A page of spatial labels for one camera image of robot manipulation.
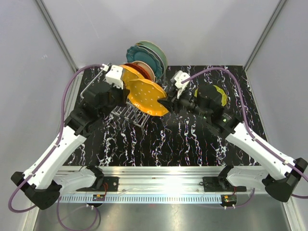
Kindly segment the cream plate with black flower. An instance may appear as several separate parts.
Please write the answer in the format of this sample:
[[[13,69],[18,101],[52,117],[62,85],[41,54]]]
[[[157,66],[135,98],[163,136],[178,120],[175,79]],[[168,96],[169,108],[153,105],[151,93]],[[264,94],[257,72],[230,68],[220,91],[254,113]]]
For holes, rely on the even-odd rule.
[[[146,64],[145,62],[142,62],[142,61],[134,61],[133,63],[138,65],[138,66],[140,66],[140,67],[142,67],[145,71],[147,71],[147,73],[149,74],[151,80],[153,82],[155,82],[154,72],[153,72],[152,68],[148,64]]]

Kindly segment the teal plate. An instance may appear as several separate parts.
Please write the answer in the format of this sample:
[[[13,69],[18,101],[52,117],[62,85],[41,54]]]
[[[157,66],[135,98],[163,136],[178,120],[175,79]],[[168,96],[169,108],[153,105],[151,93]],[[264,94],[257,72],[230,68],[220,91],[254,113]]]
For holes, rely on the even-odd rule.
[[[138,45],[131,46],[127,49],[126,59],[128,63],[135,61],[146,63],[153,70],[154,76],[157,79],[160,79],[164,74],[164,66],[159,56],[145,47]]]

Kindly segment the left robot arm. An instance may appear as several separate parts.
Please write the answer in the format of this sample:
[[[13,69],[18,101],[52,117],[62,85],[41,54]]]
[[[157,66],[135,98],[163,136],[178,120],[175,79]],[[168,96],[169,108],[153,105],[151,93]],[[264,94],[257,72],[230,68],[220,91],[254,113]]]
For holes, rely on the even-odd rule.
[[[65,119],[55,142],[29,169],[13,173],[11,180],[17,190],[22,190],[41,210],[51,207],[60,196],[79,189],[99,191],[103,187],[104,174],[96,166],[65,177],[57,177],[56,173],[117,106],[126,105],[128,94],[123,81],[103,81],[89,87],[80,105]]]

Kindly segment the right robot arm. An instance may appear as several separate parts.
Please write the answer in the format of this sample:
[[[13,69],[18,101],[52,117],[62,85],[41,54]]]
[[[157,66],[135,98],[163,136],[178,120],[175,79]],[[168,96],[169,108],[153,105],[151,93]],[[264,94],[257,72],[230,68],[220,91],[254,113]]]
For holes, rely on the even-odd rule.
[[[214,85],[203,85],[193,94],[173,88],[158,102],[171,113],[185,110],[199,116],[213,135],[237,146],[263,167],[262,170],[225,167],[217,177],[220,189],[261,189],[272,198],[287,202],[304,177],[307,161],[303,158],[293,159],[260,138],[238,116],[227,112],[225,100],[224,91]]]

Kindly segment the red brown scalloped plate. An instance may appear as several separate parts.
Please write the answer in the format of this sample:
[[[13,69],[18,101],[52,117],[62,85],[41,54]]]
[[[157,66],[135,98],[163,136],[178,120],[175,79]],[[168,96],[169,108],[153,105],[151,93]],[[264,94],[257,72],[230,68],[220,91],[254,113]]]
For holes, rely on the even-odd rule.
[[[125,63],[124,65],[129,66],[134,70],[138,71],[145,79],[152,80],[149,73],[143,67],[134,63]]]

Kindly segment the orange dotted plate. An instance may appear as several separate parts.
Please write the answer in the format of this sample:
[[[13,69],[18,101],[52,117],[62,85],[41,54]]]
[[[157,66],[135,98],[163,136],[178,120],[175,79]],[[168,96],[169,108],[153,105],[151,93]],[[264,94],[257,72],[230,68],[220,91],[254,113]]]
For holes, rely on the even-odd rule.
[[[128,99],[142,112],[151,116],[164,116],[169,111],[157,100],[167,97],[166,92],[155,82],[139,78],[130,80],[127,85],[130,91]]]

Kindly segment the yellow dotted plate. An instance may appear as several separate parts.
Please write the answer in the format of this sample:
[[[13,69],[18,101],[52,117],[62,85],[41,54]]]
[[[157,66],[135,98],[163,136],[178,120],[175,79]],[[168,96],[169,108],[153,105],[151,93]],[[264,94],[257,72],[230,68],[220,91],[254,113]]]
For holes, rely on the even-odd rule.
[[[123,68],[122,80],[127,85],[129,81],[134,79],[143,79],[143,75],[132,67],[120,65]]]

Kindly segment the green floral plate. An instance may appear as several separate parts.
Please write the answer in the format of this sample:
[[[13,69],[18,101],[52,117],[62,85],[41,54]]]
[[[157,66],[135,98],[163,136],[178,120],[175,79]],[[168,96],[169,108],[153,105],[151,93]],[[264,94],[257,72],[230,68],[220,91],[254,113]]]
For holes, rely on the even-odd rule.
[[[167,69],[167,57],[166,57],[165,53],[156,44],[154,44],[150,41],[147,41],[147,40],[141,40],[141,41],[137,42],[135,45],[147,48],[150,51],[152,51],[153,53],[155,53],[156,56],[159,57],[159,60],[161,62],[162,68],[163,68],[163,73],[166,71],[166,69]]]

